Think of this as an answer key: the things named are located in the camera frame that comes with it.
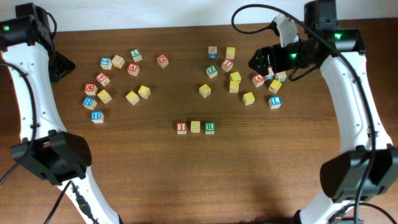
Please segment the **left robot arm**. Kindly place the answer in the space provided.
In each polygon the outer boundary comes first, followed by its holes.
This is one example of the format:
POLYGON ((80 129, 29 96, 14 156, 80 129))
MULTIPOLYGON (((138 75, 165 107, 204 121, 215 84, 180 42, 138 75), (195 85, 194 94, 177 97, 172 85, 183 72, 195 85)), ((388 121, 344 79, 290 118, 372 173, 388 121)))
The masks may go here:
POLYGON ((21 143, 11 148, 16 163, 1 181, 22 166, 58 187, 86 223, 121 223, 95 182, 88 143, 67 132, 57 111, 51 84, 75 64, 55 50, 53 16, 32 2, 17 5, 15 12, 16 18, 1 22, 1 66, 14 85, 21 143))

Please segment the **yellow C block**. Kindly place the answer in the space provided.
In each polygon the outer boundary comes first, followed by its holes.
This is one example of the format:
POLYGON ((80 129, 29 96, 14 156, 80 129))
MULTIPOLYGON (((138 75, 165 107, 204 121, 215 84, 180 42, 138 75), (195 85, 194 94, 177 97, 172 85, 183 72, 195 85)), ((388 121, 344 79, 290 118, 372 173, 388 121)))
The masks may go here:
POLYGON ((192 133, 200 133, 200 121, 191 121, 190 123, 190 130, 192 133))

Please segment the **green R block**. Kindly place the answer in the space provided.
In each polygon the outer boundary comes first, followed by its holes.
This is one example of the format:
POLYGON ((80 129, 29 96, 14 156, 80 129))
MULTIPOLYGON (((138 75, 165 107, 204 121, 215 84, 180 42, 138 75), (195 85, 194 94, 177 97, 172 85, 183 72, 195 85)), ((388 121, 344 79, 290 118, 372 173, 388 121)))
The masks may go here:
POLYGON ((215 133, 215 123, 214 122, 206 122, 205 123, 205 134, 214 134, 215 133))

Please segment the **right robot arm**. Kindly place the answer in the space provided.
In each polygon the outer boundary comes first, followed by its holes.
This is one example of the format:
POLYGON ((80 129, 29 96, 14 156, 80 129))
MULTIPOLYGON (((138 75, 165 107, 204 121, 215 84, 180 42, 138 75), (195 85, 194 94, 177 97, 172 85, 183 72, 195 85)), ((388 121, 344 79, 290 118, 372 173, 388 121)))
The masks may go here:
POLYGON ((277 45, 256 50, 249 67, 261 75, 319 70, 330 91, 340 130, 340 155, 320 169, 321 191, 293 223, 346 223, 397 180, 397 149, 381 123, 366 71, 360 31, 344 29, 334 1, 311 1, 304 19, 278 10, 269 28, 277 45))

